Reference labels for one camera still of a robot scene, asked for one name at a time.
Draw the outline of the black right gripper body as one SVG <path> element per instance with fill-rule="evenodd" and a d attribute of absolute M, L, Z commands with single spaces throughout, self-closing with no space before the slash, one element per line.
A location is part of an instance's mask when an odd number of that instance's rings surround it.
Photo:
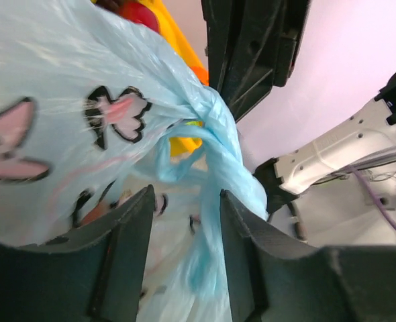
<path fill-rule="evenodd" d="M 282 28 L 273 85 L 283 87 L 293 73 L 309 12 L 309 0 L 282 1 Z"/>

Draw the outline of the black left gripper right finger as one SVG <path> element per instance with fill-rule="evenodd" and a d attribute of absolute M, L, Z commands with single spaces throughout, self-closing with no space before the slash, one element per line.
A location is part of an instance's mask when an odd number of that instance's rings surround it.
<path fill-rule="evenodd" d="M 396 246 L 300 242 L 220 195 L 234 321 L 396 321 Z"/>

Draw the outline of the light blue plastic bag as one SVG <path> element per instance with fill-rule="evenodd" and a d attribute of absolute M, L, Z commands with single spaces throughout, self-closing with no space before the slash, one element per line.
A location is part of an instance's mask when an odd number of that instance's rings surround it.
<path fill-rule="evenodd" d="M 230 321 L 219 194 L 261 218 L 266 197 L 219 93 L 90 1 L 0 1 L 0 244 L 42 245 L 147 186 L 135 321 Z"/>

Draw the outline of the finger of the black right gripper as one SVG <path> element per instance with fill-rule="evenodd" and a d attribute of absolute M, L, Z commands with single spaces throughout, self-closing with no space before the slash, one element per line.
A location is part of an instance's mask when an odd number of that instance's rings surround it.
<path fill-rule="evenodd" d="M 209 86 L 237 121 L 241 94 L 282 8 L 281 1 L 202 1 Z"/>

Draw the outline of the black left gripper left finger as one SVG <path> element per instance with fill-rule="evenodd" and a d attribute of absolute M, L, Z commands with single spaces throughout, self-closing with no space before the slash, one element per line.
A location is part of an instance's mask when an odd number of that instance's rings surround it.
<path fill-rule="evenodd" d="M 0 321 L 135 321 L 153 211 L 147 186 L 42 245 L 0 244 Z"/>

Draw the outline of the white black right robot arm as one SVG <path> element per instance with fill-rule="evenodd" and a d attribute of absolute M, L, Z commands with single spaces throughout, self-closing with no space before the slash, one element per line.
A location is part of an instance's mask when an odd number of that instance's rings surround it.
<path fill-rule="evenodd" d="M 314 1 L 203 1 L 209 84 L 235 120 L 278 87 L 302 85 Z M 396 146 L 396 73 L 358 112 L 320 137 L 259 165 L 266 210 L 291 204 L 329 174 Z"/>

